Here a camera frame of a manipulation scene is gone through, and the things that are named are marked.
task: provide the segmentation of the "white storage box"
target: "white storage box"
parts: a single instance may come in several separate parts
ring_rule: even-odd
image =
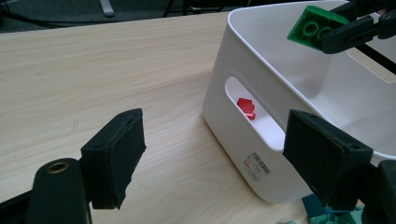
[[[372,147],[373,164],[396,159],[396,84],[348,51],[327,55],[287,39],[306,6],[330,10],[344,3],[248,7],[229,15],[204,117],[249,185],[268,202],[311,193],[282,155],[290,109],[317,114]],[[396,61],[395,37],[369,45]],[[244,115],[239,98],[253,100],[257,118]]]

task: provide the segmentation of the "label sticker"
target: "label sticker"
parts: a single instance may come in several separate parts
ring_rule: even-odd
[[[244,160],[245,170],[250,175],[250,177],[256,181],[262,181],[266,176],[271,174],[270,169],[264,164],[262,159],[257,155],[256,152],[251,153]]]

